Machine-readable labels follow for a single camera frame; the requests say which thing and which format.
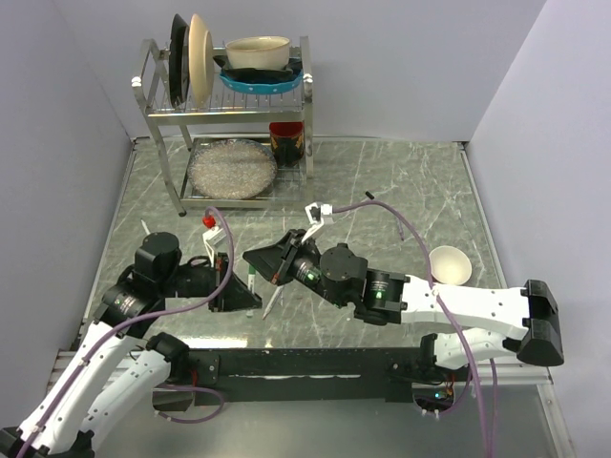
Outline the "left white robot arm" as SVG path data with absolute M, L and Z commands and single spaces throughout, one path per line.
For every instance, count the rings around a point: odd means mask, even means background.
M 117 366 L 144 339 L 156 319 L 170 315 L 169 299 L 198 300 L 212 311 L 259 308 L 261 298 L 233 272 L 233 241 L 215 227 L 202 236 L 207 253 L 183 261 L 179 239 L 168 232 L 147 235 L 134 261 L 103 295 L 86 335 L 53 388 L 17 427 L 1 431 L 6 457 L 92 457 L 115 423 L 160 385 L 194 389 L 197 370 L 189 346 L 160 332 L 116 380 Z

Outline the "red white marker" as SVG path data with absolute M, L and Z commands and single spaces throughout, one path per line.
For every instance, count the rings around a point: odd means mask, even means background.
M 263 310 L 263 315 L 262 315 L 263 320 L 265 320 L 269 316 L 273 308 L 283 299 L 283 293 L 284 293 L 283 285 L 275 288 L 275 291 L 273 292 L 271 298 L 269 299 L 267 305 L 265 306 Z

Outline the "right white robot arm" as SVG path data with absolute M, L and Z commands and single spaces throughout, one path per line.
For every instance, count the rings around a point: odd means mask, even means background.
M 421 340 L 417 366 L 429 380 L 509 354 L 535 366 L 565 362 L 558 303 L 544 281 L 499 289 L 428 282 L 371 268 L 345 243 L 320 251 L 304 230 L 242 257 L 271 284 L 296 281 L 337 307 L 352 304 L 354 317 L 368 324 L 450 325 L 452 332 Z

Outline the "green white marker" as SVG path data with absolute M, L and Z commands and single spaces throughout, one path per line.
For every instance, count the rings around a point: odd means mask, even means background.
M 247 286 L 250 292 L 255 292 L 256 270 L 254 267 L 248 267 Z

